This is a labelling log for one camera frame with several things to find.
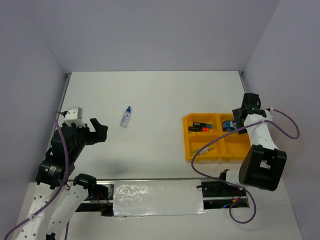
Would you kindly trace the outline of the blue highlighter marker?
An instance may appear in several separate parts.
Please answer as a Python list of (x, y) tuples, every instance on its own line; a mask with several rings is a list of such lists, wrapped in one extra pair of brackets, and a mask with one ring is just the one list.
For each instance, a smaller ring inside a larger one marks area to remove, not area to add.
[(209, 123), (203, 123), (203, 122), (193, 122), (192, 123), (193, 127), (201, 127), (201, 128), (208, 128), (211, 129), (213, 127), (212, 124)]

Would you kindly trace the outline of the clear blue spray bottle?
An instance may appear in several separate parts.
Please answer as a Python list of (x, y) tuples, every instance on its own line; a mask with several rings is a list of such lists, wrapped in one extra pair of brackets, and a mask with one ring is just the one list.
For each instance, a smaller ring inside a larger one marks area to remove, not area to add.
[(129, 123), (129, 120), (130, 120), (130, 117), (131, 117), (131, 111), (132, 111), (131, 106), (128, 106), (128, 108), (124, 112), (124, 115), (123, 115), (121, 123), (120, 123), (120, 126), (122, 128), (126, 128), (128, 126), (128, 123)]

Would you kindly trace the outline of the green gel pen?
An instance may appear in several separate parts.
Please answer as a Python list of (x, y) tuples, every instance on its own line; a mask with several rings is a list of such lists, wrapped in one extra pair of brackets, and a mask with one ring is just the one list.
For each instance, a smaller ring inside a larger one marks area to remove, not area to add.
[(201, 155), (204, 155), (204, 154), (210, 152), (211, 150), (212, 150), (212, 148), (203, 149), (203, 150), (201, 151), (201, 153), (202, 153)]

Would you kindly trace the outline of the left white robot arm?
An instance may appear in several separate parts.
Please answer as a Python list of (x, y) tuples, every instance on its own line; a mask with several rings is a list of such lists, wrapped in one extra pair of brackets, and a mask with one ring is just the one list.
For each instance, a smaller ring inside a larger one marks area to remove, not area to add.
[(58, 199), (65, 190), (69, 176), (75, 169), (75, 161), (86, 146), (104, 143), (108, 126), (96, 118), (90, 119), (94, 128), (63, 123), (55, 130), (50, 148), (38, 167), (36, 188), (27, 217), (9, 233), (20, 229), (18, 240), (58, 240), (69, 227), (69, 221), (85, 199), (97, 196), (97, 179), (80, 173), (76, 176), (63, 201)]

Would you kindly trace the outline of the orange highlighter marker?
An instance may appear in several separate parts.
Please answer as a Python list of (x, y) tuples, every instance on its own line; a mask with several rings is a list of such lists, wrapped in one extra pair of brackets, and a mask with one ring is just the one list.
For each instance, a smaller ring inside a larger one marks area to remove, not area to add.
[(190, 132), (208, 132), (209, 128), (199, 127), (199, 126), (189, 126), (188, 131), (190, 131)]

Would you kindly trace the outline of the blue lidded round jar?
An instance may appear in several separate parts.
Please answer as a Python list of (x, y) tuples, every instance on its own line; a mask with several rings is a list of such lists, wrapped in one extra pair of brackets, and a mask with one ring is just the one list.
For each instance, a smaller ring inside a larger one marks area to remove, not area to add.
[(234, 123), (231, 120), (226, 120), (222, 123), (222, 130), (224, 132), (231, 132), (235, 130)]

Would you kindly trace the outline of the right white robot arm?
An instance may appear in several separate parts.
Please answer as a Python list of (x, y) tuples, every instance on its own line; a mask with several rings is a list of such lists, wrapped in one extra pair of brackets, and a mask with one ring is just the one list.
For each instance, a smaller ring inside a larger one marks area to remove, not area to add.
[(243, 158), (236, 184), (261, 190), (275, 191), (282, 176), (287, 154), (275, 145), (268, 122), (273, 115), (261, 108), (258, 94), (245, 93), (241, 107), (232, 110), (236, 129), (259, 123), (223, 138), (226, 155), (236, 160)]

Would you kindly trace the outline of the clear blue gel pen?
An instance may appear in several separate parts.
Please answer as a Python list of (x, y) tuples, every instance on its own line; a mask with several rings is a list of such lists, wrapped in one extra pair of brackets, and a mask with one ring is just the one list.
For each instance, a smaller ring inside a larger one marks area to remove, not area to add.
[(197, 149), (197, 150), (195, 150), (195, 151), (193, 151), (192, 153), (191, 153), (191, 155), (192, 156), (194, 156), (197, 152), (198, 152), (199, 150)]

